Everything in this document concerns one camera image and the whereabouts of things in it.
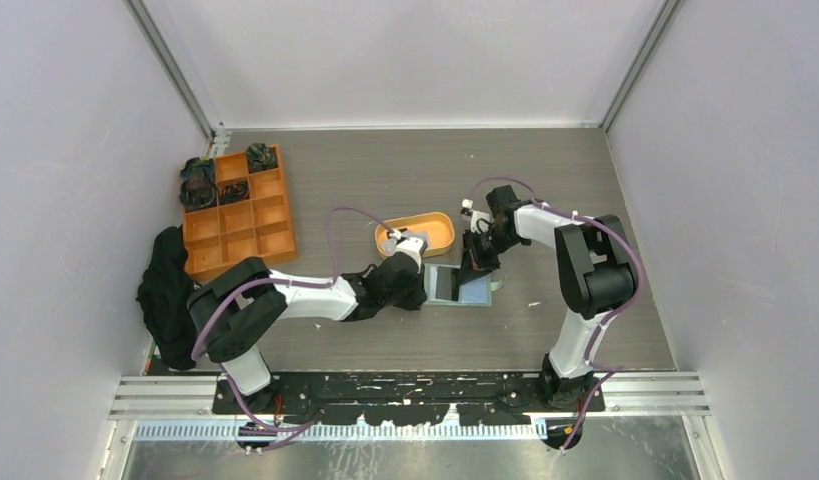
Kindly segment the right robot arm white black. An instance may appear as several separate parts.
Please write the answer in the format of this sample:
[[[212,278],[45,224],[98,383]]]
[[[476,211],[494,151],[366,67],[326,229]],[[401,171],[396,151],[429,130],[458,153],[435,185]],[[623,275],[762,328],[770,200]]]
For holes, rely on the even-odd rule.
[[[566,213],[538,199],[522,200],[509,185],[494,188],[486,202],[485,212],[470,198],[461,203],[468,226],[452,284],[459,288],[490,275],[500,268],[501,255],[517,245],[539,243],[555,252],[566,315],[536,389],[547,407],[565,410],[594,387],[594,354],[606,328],[637,297],[641,261],[614,215]]]

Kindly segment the green card holder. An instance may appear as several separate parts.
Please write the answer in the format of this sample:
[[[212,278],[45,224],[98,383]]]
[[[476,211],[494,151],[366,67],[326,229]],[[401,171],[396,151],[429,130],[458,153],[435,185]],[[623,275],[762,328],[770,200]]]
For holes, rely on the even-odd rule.
[[[500,290],[506,282],[505,277],[494,278],[493,275],[471,281],[460,286],[460,296],[457,303],[437,301],[433,298],[435,289],[435,268],[437,266],[452,266],[446,264],[427,264],[424,269],[424,288],[427,293],[426,303],[438,306],[459,306],[459,307],[490,307],[492,296]]]

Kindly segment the white grey card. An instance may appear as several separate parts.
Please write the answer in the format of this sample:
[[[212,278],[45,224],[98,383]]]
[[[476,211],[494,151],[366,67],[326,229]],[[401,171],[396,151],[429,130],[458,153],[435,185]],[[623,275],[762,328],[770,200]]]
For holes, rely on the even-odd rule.
[[[430,247],[430,237],[427,231],[415,232],[414,235],[420,238],[423,242],[422,252],[425,252]]]

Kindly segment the orange oval tray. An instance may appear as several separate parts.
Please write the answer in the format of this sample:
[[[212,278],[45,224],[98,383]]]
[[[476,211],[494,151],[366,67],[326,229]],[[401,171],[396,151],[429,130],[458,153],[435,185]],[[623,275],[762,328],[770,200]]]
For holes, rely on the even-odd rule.
[[[425,240],[426,248],[420,255],[410,254],[420,262],[449,252],[456,238],[453,222],[443,212],[389,219],[385,224],[378,225],[374,233],[375,246],[382,259],[392,256],[397,249],[388,227],[399,231],[402,237],[420,236]]]

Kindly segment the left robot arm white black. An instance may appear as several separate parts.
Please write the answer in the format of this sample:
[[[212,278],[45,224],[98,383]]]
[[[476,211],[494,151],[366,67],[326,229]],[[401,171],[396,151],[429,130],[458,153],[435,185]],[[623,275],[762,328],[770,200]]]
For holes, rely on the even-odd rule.
[[[191,357],[206,355],[220,365],[240,403],[262,413],[275,403],[277,388],[257,343],[277,321],[362,321],[388,307],[418,310],[426,298],[422,258],[416,254],[398,252],[334,279],[285,274],[248,257],[186,301],[197,331]]]

